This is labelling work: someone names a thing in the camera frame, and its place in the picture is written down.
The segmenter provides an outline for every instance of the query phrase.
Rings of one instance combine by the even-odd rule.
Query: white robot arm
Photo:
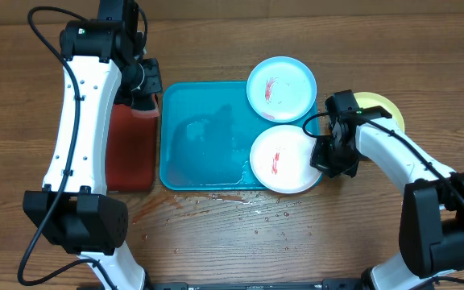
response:
[[[360,287],[407,290],[434,276],[464,270],[464,173],[419,148],[382,107],[360,109],[352,91],[333,94],[325,107],[327,113],[304,124],[305,134],[317,138],[311,165],[330,177],[354,177],[359,156],[365,156],[404,195],[400,252],[365,271]],[[320,115],[329,115],[331,135],[312,135],[305,129]],[[456,218],[442,221],[441,209],[457,210]]]
[[[60,34],[61,53],[36,30],[31,16],[38,10],[81,20],[69,22]],[[19,266],[18,280],[23,285],[41,284],[76,265],[41,280],[24,280],[24,266],[42,234],[51,244],[78,255],[81,262],[91,263],[104,289],[153,289],[125,242],[126,205],[106,196],[106,144],[113,104],[154,110],[151,95],[162,90],[156,60],[143,60],[146,36],[137,32],[139,11],[133,0],[101,0],[93,20],[55,7],[36,7],[28,15],[34,32],[64,65],[64,104],[43,190],[24,195],[24,212],[38,230]],[[149,76],[155,78],[153,85],[148,84]]]

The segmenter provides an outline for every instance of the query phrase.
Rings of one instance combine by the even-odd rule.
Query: wooden surface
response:
[[[0,0],[0,24],[26,24],[35,6],[57,6],[96,18],[100,0]],[[136,0],[149,20],[248,19],[339,15],[464,13],[464,0]],[[65,23],[69,16],[42,12],[36,23]]]
[[[63,26],[39,29],[57,44]],[[261,60],[294,56],[313,71],[320,106],[338,90],[380,93],[398,105],[412,139],[464,172],[464,14],[157,22],[149,29],[147,49],[165,88],[245,80]],[[50,163],[62,87],[60,65],[28,27],[0,27],[0,289],[22,288],[15,273],[35,232],[23,192],[40,189]],[[127,242],[155,282],[358,277],[399,250],[401,196],[372,163],[362,163],[354,179],[325,178],[302,195],[212,194],[174,193],[157,180],[147,193],[111,195],[137,220]],[[41,238],[26,277],[73,259]],[[81,266],[38,288],[94,281]]]

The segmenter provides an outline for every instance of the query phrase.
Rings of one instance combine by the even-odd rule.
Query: yellow plate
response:
[[[399,108],[392,103],[392,101],[377,93],[359,92],[354,93],[355,100],[358,102],[359,108],[371,108],[375,106],[382,106],[388,113],[393,116],[399,128],[404,132],[404,118],[399,111]]]

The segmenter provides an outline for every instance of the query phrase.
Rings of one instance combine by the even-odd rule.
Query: blue plastic tray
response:
[[[316,103],[301,126],[317,113]],[[245,81],[188,82],[163,98],[160,179],[173,190],[265,189],[250,166],[251,145],[270,122],[251,108]],[[308,130],[317,134],[318,123]]]

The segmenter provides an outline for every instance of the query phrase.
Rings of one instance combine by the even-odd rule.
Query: white plate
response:
[[[260,183],[275,192],[303,192],[321,176],[310,165],[315,142],[298,126],[274,126],[261,133],[252,145],[251,169]]]
[[[305,64],[277,56],[258,64],[246,84],[248,101],[257,114],[273,122],[304,116],[316,101],[317,84]]]

